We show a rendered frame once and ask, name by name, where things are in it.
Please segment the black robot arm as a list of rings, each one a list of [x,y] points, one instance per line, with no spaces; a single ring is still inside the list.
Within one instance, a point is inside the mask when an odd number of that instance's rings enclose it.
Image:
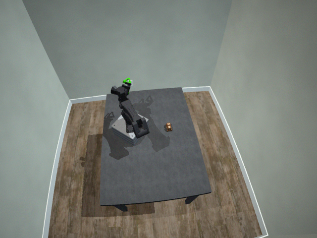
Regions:
[[[118,95],[119,107],[122,110],[121,115],[126,122],[126,133],[134,133],[138,138],[150,133],[146,119],[141,118],[134,110],[131,101],[125,94],[125,87],[112,86],[111,93]],[[133,119],[133,120],[132,120]]]

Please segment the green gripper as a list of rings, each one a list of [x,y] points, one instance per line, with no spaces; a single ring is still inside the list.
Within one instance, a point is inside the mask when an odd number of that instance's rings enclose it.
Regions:
[[[129,82],[126,82],[128,79],[129,79]],[[130,86],[131,86],[130,78],[127,78],[127,79],[123,80],[123,83],[127,84],[127,86],[122,84],[122,87],[125,87],[125,94],[128,95],[129,94],[129,90],[130,90]]]

